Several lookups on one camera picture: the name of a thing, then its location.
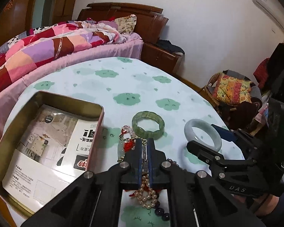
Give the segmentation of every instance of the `dark purple bead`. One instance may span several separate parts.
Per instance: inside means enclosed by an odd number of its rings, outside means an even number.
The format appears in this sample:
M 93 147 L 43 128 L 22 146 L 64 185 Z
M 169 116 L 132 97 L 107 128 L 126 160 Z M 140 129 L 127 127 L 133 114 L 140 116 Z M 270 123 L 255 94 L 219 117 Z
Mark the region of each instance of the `dark purple bead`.
M 160 217 L 160 216 L 163 216 L 163 214 L 164 214 L 164 209 L 163 208 L 157 208 L 155 210 L 155 215 Z
M 160 202 L 157 201 L 157 202 L 156 202 L 156 205 L 155 205 L 155 209 L 157 209 L 157 208 L 159 208 L 159 207 L 160 207 Z
M 162 218 L 163 221 L 168 221 L 169 220 L 169 213 L 163 214 L 161 218 Z

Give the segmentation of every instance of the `colorful blanket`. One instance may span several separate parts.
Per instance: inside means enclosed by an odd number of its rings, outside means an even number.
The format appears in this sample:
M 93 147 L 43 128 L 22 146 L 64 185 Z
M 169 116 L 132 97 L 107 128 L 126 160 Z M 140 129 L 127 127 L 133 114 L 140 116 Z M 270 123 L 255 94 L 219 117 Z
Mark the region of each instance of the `colorful blanket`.
M 59 57 L 102 44 L 123 43 L 126 37 L 103 23 L 75 21 L 44 28 L 0 52 L 0 92 L 36 68 Z

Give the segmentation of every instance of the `dark clothing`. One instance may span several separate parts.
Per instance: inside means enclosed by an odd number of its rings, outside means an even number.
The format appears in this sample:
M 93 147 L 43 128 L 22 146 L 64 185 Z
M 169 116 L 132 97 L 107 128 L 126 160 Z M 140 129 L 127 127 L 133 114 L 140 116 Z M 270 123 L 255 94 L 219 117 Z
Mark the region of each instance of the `dark clothing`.
M 181 49 L 179 46 L 171 44 L 168 40 L 161 40 L 159 39 L 156 43 L 156 46 L 162 48 L 170 53 L 182 53 L 185 54 L 184 50 Z
M 284 44 L 279 44 L 266 65 L 267 80 L 262 91 L 271 90 L 272 98 L 284 103 Z
M 276 208 L 262 218 L 266 227 L 284 227 L 284 193 L 280 196 Z
M 255 103 L 242 102 L 236 106 L 235 111 L 230 111 L 233 106 L 225 103 L 220 103 L 219 111 L 222 120 L 227 125 L 228 129 L 237 130 L 245 129 L 258 113 L 259 107 Z

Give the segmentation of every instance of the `pink bedsheet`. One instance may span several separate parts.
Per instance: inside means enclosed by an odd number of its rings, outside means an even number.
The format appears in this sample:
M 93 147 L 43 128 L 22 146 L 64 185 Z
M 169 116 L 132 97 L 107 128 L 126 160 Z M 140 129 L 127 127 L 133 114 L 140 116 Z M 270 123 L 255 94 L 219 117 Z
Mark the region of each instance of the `pink bedsheet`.
M 57 60 L 45 64 L 23 76 L 0 92 L 0 139 L 9 114 L 18 101 L 19 96 L 31 83 L 61 68 L 87 60 L 116 56 L 140 59 L 143 46 L 141 37 L 136 33 L 126 36 L 128 37 L 128 40 L 122 44 L 100 45 L 95 48 L 90 48 L 58 58 Z

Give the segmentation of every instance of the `white wall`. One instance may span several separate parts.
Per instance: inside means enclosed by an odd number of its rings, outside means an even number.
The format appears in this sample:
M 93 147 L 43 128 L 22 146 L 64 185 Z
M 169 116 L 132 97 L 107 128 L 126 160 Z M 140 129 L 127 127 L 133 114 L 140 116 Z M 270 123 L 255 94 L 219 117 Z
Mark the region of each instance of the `white wall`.
M 186 53 L 178 74 L 204 86 L 216 72 L 240 72 L 255 81 L 253 72 L 270 57 L 284 34 L 252 0 L 76 0 L 73 19 L 92 2 L 130 2 L 163 8 L 169 18 L 161 39 Z M 284 21 L 277 0 L 267 0 Z

